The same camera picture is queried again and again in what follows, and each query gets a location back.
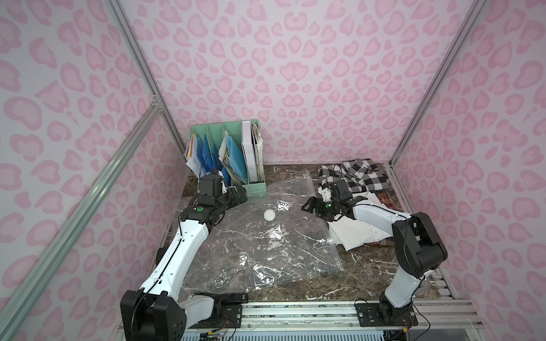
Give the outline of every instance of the black and white plaid shirt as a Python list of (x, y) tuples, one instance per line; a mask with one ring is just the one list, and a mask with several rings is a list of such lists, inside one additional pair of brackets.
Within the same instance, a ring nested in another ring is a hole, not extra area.
[(389, 188), (387, 177), (370, 159), (343, 162), (340, 165), (323, 165), (318, 170), (321, 188), (326, 184), (344, 180), (352, 193)]

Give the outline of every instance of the metal rail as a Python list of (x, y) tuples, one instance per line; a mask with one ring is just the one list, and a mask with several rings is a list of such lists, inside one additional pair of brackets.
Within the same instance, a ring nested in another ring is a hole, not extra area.
[(144, 54), (140, 48), (140, 45), (136, 39), (136, 36), (134, 35), (133, 30), (131, 29), (131, 25), (129, 23), (129, 20), (127, 19), (127, 14), (125, 13), (125, 10), (122, 4), (120, 3), (120, 0), (104, 0), (104, 2), (106, 3), (106, 6), (110, 10), (110, 14), (112, 15), (112, 18), (114, 19), (114, 21), (116, 22), (117, 28), (120, 30), (123, 40), (125, 40), (125, 43), (127, 44), (127, 47), (129, 48), (129, 51), (131, 55), (133, 56), (133, 59), (135, 60), (136, 67), (140, 70), (140, 73), (143, 76), (143, 79), (144, 79), (144, 82), (146, 83), (146, 87), (148, 88), (148, 91), (158, 101), (158, 105), (160, 107), (163, 107), (161, 114), (163, 115), (163, 117), (165, 118), (165, 121), (167, 122), (169, 131), (171, 135), (173, 136), (173, 139), (175, 140), (176, 145), (178, 149), (180, 150), (180, 153), (184, 155), (184, 152), (186, 150), (184, 142), (182, 141), (180, 134), (178, 133), (178, 130), (176, 129), (176, 126), (174, 124), (171, 114), (169, 113), (167, 107), (164, 105), (165, 101), (163, 100), (163, 97), (161, 96), (161, 92), (159, 91), (156, 81), (153, 78), (150, 67), (146, 63), (146, 58), (144, 57)]
[(17, 333), (28, 313), (91, 221), (117, 177), (133, 156), (134, 151), (148, 133), (160, 111), (161, 108), (157, 104), (150, 106), (23, 283), (15, 290), (0, 315), (0, 340), (11, 340)]
[(408, 145), (413, 133), (419, 126), (419, 123), (425, 116), (425, 113), (429, 108), (430, 102), (438, 92), (440, 86), (442, 86), (443, 80), (446, 78), (449, 69), (455, 62), (455, 59), (465, 45), (465, 42), (469, 39), (469, 37), (472, 35), (472, 32), (474, 31), (474, 28), (478, 25), (478, 20), (481, 14), (485, 12), (485, 8), (487, 8), (488, 3), (489, 0), (474, 0), (474, 2), (472, 3), (470, 10), (463, 19), (461, 27), (459, 27), (459, 30), (457, 31), (457, 34), (455, 35), (455, 38), (451, 43), (451, 46), (446, 52), (446, 56), (438, 67), (438, 71), (434, 75), (434, 78), (432, 79), (429, 88), (426, 90), (425, 96), (423, 96), (421, 103), (419, 103), (415, 115), (413, 115), (407, 129), (404, 131), (404, 134), (400, 139), (400, 143), (396, 147), (396, 150), (393, 153), (393, 157), (390, 160), (391, 165), (394, 166), (402, 157), (404, 149)]
[[(431, 328), (483, 328), (469, 300), (415, 300), (414, 305), (430, 321)], [(417, 317), (419, 325), (414, 328), (428, 328), (424, 317)], [(252, 302), (243, 305), (241, 324), (241, 331), (401, 329), (360, 327), (352, 301)]]

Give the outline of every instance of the white valve cap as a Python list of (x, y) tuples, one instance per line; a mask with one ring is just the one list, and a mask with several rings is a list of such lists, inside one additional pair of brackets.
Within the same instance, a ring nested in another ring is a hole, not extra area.
[(272, 221), (273, 219), (275, 219), (275, 211), (273, 210), (265, 210), (264, 212), (264, 219), (267, 220), (267, 221)]

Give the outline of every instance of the pink leopard print wall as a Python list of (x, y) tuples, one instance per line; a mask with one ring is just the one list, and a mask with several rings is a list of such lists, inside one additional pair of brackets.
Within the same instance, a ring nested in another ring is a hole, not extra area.
[(389, 160), (471, 0), (123, 0), (176, 125), (258, 118), (267, 163)]
[(0, 309), (150, 106), (102, 1), (0, 3)]
[(113, 339), (120, 299), (150, 273), (187, 175), (158, 117), (15, 339)]
[(492, 341), (543, 340), (544, 1), (494, 0), (396, 167)]

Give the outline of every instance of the robotic arm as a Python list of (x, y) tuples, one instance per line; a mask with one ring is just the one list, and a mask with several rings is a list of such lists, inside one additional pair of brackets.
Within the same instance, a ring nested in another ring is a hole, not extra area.
[(357, 304), (357, 308), (361, 306), (360, 325), (405, 326), (401, 319), (414, 316), (411, 313), (415, 291), (432, 270), (447, 259), (447, 250), (432, 221), (423, 212), (398, 212), (366, 202), (363, 196), (353, 198), (345, 181), (329, 184), (326, 191), (323, 199), (311, 197), (301, 209), (309, 213), (316, 211), (319, 218), (329, 222), (338, 214), (367, 222), (394, 239), (398, 269), (393, 281), (381, 293), (379, 304)]
[(220, 175), (200, 179), (200, 193), (180, 214), (179, 228), (169, 248), (158, 250), (156, 268), (138, 291), (128, 290), (121, 299), (127, 341), (178, 341), (186, 327), (199, 321), (211, 319), (212, 327), (227, 314), (223, 304), (244, 301), (243, 294), (200, 293), (178, 304), (182, 281), (197, 250), (225, 211), (246, 201), (244, 188), (236, 185), (226, 189)]

